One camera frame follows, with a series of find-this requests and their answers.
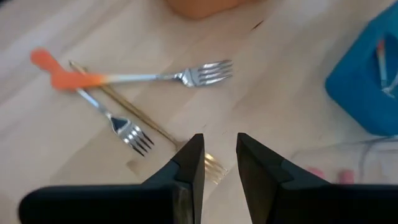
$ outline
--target blue bin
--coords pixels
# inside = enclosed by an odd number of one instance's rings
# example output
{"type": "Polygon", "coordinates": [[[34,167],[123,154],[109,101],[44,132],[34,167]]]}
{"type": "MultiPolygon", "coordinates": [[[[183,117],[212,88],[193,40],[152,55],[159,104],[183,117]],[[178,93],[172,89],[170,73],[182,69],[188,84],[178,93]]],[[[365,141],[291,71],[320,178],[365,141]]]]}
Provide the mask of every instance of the blue bin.
{"type": "Polygon", "coordinates": [[[376,48],[385,40],[388,85],[398,71],[398,2],[373,19],[326,79],[330,95],[363,128],[378,136],[398,134],[396,98],[381,90],[376,48]]]}

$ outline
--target wooden table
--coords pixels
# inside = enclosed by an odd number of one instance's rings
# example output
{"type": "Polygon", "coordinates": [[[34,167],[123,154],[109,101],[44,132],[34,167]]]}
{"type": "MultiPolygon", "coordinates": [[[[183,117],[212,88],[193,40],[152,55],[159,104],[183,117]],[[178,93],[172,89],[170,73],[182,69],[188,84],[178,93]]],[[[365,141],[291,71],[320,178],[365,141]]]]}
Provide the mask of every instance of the wooden table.
{"type": "MultiPolygon", "coordinates": [[[[139,183],[174,154],[171,143],[143,124],[156,147],[145,159],[131,152],[81,97],[51,88],[49,76],[29,62],[34,47],[48,48],[65,67],[72,59],[113,73],[169,72],[233,59],[234,77],[209,88],[170,82],[115,88],[181,141],[204,133],[206,150],[230,170],[220,185],[206,183],[203,222],[250,223],[236,167],[237,132],[286,157],[369,138],[329,99],[323,82],[367,21],[392,2],[268,0],[201,21],[175,15],[161,0],[5,4],[0,223],[17,222],[19,200],[40,186],[139,183]]],[[[103,93],[92,94],[127,114],[103,93]]]]}

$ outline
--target blue container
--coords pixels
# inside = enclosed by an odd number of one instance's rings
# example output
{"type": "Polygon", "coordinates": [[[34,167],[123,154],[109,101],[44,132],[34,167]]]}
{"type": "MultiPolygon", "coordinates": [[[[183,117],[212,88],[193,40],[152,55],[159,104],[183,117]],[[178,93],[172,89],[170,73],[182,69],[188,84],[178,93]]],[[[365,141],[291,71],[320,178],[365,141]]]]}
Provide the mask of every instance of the blue container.
{"type": "Polygon", "coordinates": [[[326,79],[330,95],[371,134],[398,134],[396,98],[381,91],[376,49],[385,40],[388,85],[398,71],[398,2],[373,19],[326,79]]]}

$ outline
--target orange-handled fork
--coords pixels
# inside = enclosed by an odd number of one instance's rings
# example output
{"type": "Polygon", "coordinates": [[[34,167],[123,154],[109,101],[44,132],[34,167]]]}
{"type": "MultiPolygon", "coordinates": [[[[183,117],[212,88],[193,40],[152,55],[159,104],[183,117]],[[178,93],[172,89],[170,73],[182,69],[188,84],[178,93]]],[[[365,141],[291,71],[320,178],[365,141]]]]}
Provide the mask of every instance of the orange-handled fork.
{"type": "Polygon", "coordinates": [[[63,69],[43,48],[33,50],[30,58],[33,64],[51,73],[51,84],[58,90],[151,80],[179,80],[187,87],[196,87],[218,83],[232,76],[232,61],[230,60],[206,63],[196,68],[187,68],[182,72],[165,75],[104,75],[100,73],[81,75],[79,72],[68,72],[63,69]]]}

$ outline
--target gold fork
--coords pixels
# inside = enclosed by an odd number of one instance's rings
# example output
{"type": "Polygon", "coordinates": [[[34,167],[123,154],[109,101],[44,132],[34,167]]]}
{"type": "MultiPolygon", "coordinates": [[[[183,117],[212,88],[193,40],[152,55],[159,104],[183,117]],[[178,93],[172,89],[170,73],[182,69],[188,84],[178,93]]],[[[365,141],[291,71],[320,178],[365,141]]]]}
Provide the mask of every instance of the gold fork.
{"type": "MultiPolygon", "coordinates": [[[[69,61],[69,64],[72,69],[80,73],[86,73],[87,68],[79,65],[77,62],[69,61]]],[[[172,142],[176,151],[183,146],[182,142],[177,141],[171,134],[169,134],[164,128],[160,127],[157,123],[155,123],[148,115],[142,112],[140,109],[136,108],[132,103],[130,103],[124,96],[120,95],[110,86],[100,86],[99,87],[103,92],[105,92],[108,96],[118,102],[123,108],[128,110],[128,112],[137,116],[140,120],[142,120],[146,125],[150,126],[165,138],[167,138],[170,142],[172,142]]],[[[206,177],[214,182],[215,184],[219,184],[222,178],[228,172],[211,154],[205,153],[205,171],[206,177]]]]}

